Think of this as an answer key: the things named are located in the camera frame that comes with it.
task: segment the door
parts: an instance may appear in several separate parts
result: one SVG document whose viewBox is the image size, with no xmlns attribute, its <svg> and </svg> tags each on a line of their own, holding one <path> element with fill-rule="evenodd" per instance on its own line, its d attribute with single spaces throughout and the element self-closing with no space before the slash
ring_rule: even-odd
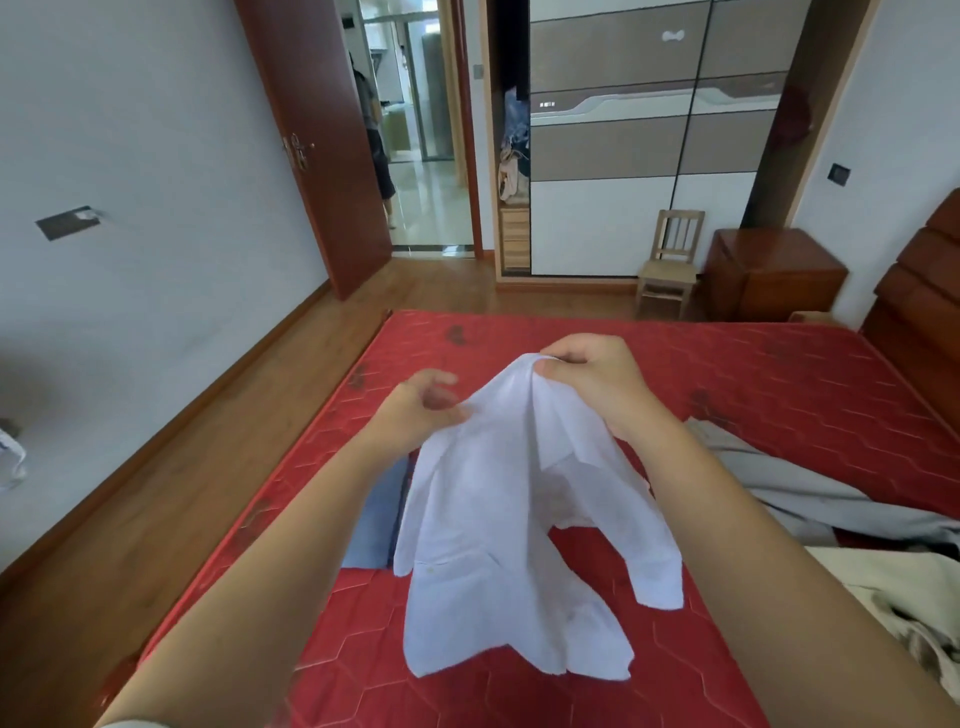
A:
<svg viewBox="0 0 960 728">
<path fill-rule="evenodd" d="M 391 257 L 334 0 L 235 0 L 337 298 Z"/>
</svg>

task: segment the finger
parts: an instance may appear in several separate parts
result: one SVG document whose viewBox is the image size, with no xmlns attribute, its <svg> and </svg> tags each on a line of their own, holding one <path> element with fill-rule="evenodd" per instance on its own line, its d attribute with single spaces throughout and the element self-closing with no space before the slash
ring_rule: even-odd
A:
<svg viewBox="0 0 960 728">
<path fill-rule="evenodd" d="M 460 398 L 443 387 L 430 387 L 423 394 L 423 406 L 427 409 L 446 409 L 460 402 Z"/>
<path fill-rule="evenodd" d="M 534 372 L 545 379 L 553 379 L 575 387 L 582 366 L 582 364 L 568 364 L 558 359 L 540 359 L 534 363 Z"/>
<path fill-rule="evenodd" d="M 435 384 L 456 384 L 458 377 L 450 372 L 442 372 L 439 369 L 421 369 L 419 372 L 407 379 L 422 397 L 426 391 Z"/>
<path fill-rule="evenodd" d="M 444 429 L 462 425 L 470 419 L 472 412 L 465 404 L 457 404 L 447 409 L 435 409 L 430 412 L 430 422 L 435 429 Z"/>
<path fill-rule="evenodd" d="M 564 361 L 590 361 L 596 354 L 602 337 L 595 333 L 572 333 L 540 351 L 546 356 L 556 356 Z"/>
</svg>

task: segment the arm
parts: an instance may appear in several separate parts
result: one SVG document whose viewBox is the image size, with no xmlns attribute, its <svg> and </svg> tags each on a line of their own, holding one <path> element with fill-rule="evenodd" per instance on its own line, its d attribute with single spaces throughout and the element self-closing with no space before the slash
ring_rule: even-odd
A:
<svg viewBox="0 0 960 728">
<path fill-rule="evenodd" d="M 647 389 L 621 339 L 568 336 L 537 371 L 636 451 L 686 567 L 774 726 L 957 726 L 960 709 Z"/>
<path fill-rule="evenodd" d="M 262 728 L 333 586 L 374 482 L 468 412 L 424 371 L 400 384 L 263 535 L 187 612 L 120 691 L 98 726 Z"/>
</svg>

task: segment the gray cloth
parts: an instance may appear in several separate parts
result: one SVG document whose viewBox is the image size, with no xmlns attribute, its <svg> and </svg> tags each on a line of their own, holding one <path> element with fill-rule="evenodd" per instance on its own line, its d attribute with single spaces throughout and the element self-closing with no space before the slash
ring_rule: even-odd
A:
<svg viewBox="0 0 960 728">
<path fill-rule="evenodd" d="M 891 541 L 960 546 L 960 522 L 874 502 L 853 486 L 760 452 L 713 423 L 691 418 L 686 426 L 806 546 L 836 546 L 833 528 Z"/>
<path fill-rule="evenodd" d="M 376 95 L 367 77 L 360 71 L 353 69 L 353 80 L 357 84 L 357 96 L 360 97 L 360 112 L 363 114 L 363 125 L 367 129 L 376 131 L 376 122 L 373 121 L 373 99 Z"/>
</svg>

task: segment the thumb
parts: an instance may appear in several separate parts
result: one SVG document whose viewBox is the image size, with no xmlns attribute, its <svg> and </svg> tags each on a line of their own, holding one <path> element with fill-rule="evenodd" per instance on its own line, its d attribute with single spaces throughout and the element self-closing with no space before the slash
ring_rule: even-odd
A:
<svg viewBox="0 0 960 728">
<path fill-rule="evenodd" d="M 534 364 L 534 372 L 545 379 L 553 379 L 576 387 L 576 381 L 579 378 L 577 370 L 582 366 L 582 364 L 569 364 L 560 359 L 540 359 Z"/>
</svg>

